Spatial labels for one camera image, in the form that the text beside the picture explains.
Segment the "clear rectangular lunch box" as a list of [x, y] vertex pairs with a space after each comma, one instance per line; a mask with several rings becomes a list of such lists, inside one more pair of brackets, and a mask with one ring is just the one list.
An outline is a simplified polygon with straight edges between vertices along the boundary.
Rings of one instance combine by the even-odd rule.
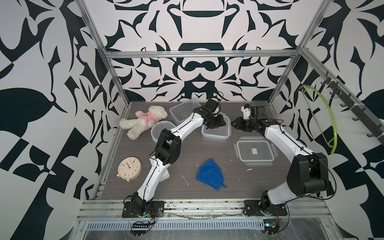
[[201, 104], [199, 102], [192, 99], [185, 102], [181, 102], [180, 104], [171, 107], [170, 114], [175, 125], [180, 125], [193, 113], [193, 110], [195, 108], [198, 108], [200, 106]]
[[204, 141], [225, 143], [232, 134], [231, 120], [228, 116], [224, 116], [226, 125], [216, 128], [207, 129], [205, 125], [201, 128], [202, 138]]

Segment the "clear lunch box lid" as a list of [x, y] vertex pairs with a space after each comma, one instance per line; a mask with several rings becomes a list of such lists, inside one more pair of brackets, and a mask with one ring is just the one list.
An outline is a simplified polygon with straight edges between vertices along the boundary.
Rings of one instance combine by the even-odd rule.
[[234, 144], [236, 156], [247, 166], [271, 166], [278, 157], [278, 149], [264, 137], [243, 136]]

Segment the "blue cleaning cloth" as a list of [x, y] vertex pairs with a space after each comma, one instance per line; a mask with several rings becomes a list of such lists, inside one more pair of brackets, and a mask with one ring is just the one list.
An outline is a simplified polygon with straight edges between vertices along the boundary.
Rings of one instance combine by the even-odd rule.
[[200, 167], [197, 173], [197, 180], [217, 191], [220, 190], [220, 187], [226, 188], [222, 170], [213, 159], [208, 160]]

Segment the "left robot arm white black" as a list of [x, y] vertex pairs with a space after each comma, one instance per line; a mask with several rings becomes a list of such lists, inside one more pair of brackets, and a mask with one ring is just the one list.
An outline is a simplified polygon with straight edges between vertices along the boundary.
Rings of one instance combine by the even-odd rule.
[[161, 178], [181, 154], [182, 141], [201, 126], [216, 129], [226, 125], [220, 111], [220, 102], [210, 98], [204, 105], [193, 109], [191, 115], [181, 124], [171, 130], [162, 130], [156, 147], [150, 154], [152, 167], [141, 187], [131, 197], [131, 203], [139, 215], [149, 213]]

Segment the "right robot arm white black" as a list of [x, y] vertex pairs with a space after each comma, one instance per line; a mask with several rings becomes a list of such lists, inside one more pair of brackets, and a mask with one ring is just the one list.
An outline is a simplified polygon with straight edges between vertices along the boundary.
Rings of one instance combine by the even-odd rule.
[[278, 187], [263, 193], [261, 210], [281, 207], [283, 204], [300, 197], [328, 190], [328, 158], [322, 153], [308, 149], [284, 130], [282, 120], [268, 118], [263, 107], [246, 104], [241, 107], [242, 117], [236, 118], [231, 125], [244, 132], [256, 131], [270, 140], [290, 161], [286, 181]]

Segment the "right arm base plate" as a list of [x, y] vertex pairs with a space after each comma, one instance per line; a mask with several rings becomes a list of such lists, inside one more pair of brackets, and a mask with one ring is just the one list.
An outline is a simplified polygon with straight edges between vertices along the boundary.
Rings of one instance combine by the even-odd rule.
[[276, 217], [287, 216], [287, 207], [284, 204], [273, 205], [268, 200], [245, 200], [243, 214], [246, 216]]

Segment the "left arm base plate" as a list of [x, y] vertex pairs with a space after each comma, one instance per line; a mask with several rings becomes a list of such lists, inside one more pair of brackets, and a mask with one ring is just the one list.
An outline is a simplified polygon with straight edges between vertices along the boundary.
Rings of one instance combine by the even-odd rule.
[[164, 201], [152, 201], [150, 204], [141, 207], [139, 204], [135, 204], [132, 201], [125, 202], [122, 212], [122, 218], [139, 218], [150, 215], [156, 217], [159, 214], [164, 213], [165, 202]]

